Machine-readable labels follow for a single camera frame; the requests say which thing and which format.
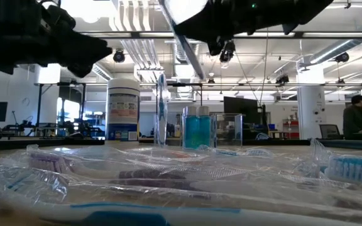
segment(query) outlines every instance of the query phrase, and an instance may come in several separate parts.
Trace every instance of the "person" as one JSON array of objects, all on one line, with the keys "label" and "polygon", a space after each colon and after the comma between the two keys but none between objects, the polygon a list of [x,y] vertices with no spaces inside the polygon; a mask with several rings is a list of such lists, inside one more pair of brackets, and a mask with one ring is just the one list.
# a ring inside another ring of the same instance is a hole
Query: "person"
[{"label": "person", "polygon": [[343,113],[344,138],[362,140],[362,95],[352,97],[351,103]]}]

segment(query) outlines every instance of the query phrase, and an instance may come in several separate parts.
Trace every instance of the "toothbrush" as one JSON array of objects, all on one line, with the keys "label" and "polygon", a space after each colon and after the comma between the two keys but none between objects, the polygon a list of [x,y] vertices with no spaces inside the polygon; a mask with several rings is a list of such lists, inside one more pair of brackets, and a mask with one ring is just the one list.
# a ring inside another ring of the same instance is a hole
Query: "toothbrush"
[{"label": "toothbrush", "polygon": [[78,204],[47,203],[24,196],[29,186],[40,188],[44,181],[29,180],[31,175],[12,184],[0,184],[0,203],[40,220],[70,225],[136,225],[136,226],[360,226],[324,218],[287,213],[272,213],[233,208],[156,207],[118,202]]},{"label": "toothbrush", "polygon": [[[120,163],[106,161],[114,165],[113,169],[107,171],[91,169],[84,166],[79,159],[69,159],[57,154],[32,152],[30,154],[29,167],[39,170],[48,170],[56,173],[77,176],[88,179],[185,179],[183,176],[175,175],[172,172],[162,172],[159,169],[147,167],[143,164]],[[88,161],[88,163],[101,164],[103,161]]]},{"label": "toothbrush", "polygon": [[362,183],[362,157],[332,156],[325,175],[332,180],[348,183]]},{"label": "toothbrush", "polygon": [[158,143],[160,146],[164,146],[166,142],[166,130],[167,130],[167,107],[164,92],[167,91],[167,85],[165,80],[165,75],[161,74],[158,79],[158,87],[160,89],[159,93],[159,103],[158,103]]}]

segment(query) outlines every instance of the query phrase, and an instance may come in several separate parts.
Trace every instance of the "ceiling beam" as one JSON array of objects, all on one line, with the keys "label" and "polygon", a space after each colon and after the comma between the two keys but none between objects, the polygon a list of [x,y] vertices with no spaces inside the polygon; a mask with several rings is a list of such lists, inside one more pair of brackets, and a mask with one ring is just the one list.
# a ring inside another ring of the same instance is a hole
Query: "ceiling beam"
[{"label": "ceiling beam", "polygon": [[[175,38],[174,33],[168,31],[84,31],[83,35],[104,40],[127,39],[160,39]],[[258,31],[252,35],[246,33],[236,34],[236,40],[362,40],[362,31],[295,31],[288,35],[279,31]]]}]

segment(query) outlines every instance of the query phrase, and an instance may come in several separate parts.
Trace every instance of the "container label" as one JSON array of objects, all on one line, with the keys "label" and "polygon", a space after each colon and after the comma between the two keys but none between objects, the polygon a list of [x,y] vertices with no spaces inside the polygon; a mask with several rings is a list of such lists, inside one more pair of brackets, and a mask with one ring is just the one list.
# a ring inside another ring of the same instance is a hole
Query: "container label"
[{"label": "container label", "polygon": [[131,94],[110,94],[108,124],[138,123],[139,97]]},{"label": "container label", "polygon": [[138,141],[139,97],[132,94],[110,94],[107,136],[110,141]]},{"label": "container label", "polygon": [[138,141],[138,126],[136,124],[109,124],[109,141]]}]

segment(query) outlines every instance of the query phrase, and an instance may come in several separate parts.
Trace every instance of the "blue toothbrush bristles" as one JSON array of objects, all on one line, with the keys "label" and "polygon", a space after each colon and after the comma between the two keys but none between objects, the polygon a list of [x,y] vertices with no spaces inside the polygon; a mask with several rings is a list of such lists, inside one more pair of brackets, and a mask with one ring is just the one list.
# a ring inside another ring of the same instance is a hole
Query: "blue toothbrush bristles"
[{"label": "blue toothbrush bristles", "polygon": [[362,183],[362,158],[355,156],[331,158],[326,175],[333,180]]}]

